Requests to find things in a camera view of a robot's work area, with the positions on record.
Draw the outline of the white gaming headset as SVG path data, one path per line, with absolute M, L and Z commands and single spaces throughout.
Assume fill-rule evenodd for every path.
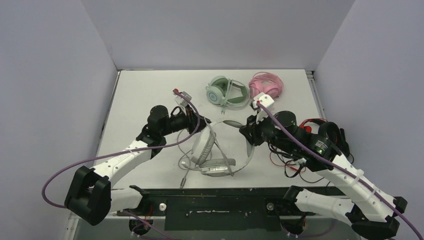
M 222 120 L 207 123 L 205 129 L 196 137 L 191 149 L 183 150 L 178 144 L 178 150 L 182 156 L 178 160 L 178 167 L 185 171 L 181 179 L 179 188 L 183 189 L 186 185 L 189 172 L 199 172 L 203 176 L 212 178 L 221 178 L 226 176 L 234 176 L 236 173 L 248 166 L 255 152 L 255 146 L 246 141 L 246 160 L 238 169 L 236 159 L 228 156 L 220 146 L 217 132 L 214 126 L 218 124 L 226 124 L 228 126 L 241 129 L 243 124 L 235 120 Z

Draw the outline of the pink cat-ear headphones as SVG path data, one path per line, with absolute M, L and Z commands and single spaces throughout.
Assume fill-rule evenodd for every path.
M 282 94 L 284 83 L 276 74 L 260 71 L 253 75 L 248 87 L 252 98 L 265 93 L 275 99 Z

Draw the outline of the mint green headphones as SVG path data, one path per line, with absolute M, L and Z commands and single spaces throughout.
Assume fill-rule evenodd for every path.
M 230 97 L 231 91 L 236 88 L 240 90 L 241 96 Z M 240 81 L 219 75 L 211 80 L 205 87 L 206 98 L 213 105 L 221 108 L 221 114 L 226 110 L 241 110 L 245 108 L 251 99 L 249 88 Z

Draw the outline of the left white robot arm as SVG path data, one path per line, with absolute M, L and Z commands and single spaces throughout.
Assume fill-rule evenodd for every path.
M 177 114 L 169 113 L 163 105 L 150 110 L 146 125 L 129 146 L 103 163 L 91 168 L 82 166 L 74 174 L 64 206 L 90 225 L 99 224 L 109 213 L 132 210 L 145 214 L 150 202 L 146 191 L 131 185 L 115 189 L 115 184 L 137 166 L 154 158 L 166 145 L 166 136 L 182 130 L 195 134 L 206 128 L 211 120 L 197 116 L 186 106 Z

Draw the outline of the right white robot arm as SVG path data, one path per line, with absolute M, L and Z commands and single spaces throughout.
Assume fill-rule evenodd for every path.
M 335 123 L 315 119 L 318 132 L 313 133 L 305 123 L 297 125 L 291 111 L 280 111 L 261 121 L 252 115 L 239 132 L 246 140 L 259 146 L 267 143 L 295 160 L 304 159 L 304 166 L 337 187 L 345 198 L 314 193 L 292 185 L 283 197 L 284 210 L 315 213 L 348 224 L 352 230 L 368 240 L 386 240 L 396 236 L 407 201 L 393 197 L 376 188 L 348 161 L 349 145 L 345 132 Z

